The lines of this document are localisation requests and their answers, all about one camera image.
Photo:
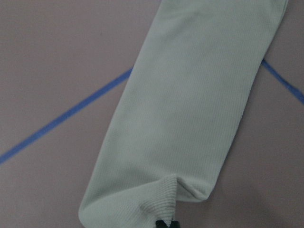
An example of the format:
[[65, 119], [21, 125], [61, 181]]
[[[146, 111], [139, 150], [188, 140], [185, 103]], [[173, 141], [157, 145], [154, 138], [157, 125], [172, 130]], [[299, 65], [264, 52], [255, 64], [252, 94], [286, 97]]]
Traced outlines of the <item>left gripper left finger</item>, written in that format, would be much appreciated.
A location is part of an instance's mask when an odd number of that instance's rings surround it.
[[166, 223], [163, 220], [158, 220], [155, 222], [156, 228], [167, 228]]

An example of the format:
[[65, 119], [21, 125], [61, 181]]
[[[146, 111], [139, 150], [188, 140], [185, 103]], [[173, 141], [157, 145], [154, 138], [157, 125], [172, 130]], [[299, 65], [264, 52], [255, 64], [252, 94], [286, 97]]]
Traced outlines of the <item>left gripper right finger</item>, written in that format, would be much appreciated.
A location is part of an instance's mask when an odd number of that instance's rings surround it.
[[170, 228], [181, 228], [179, 221], [172, 221]]

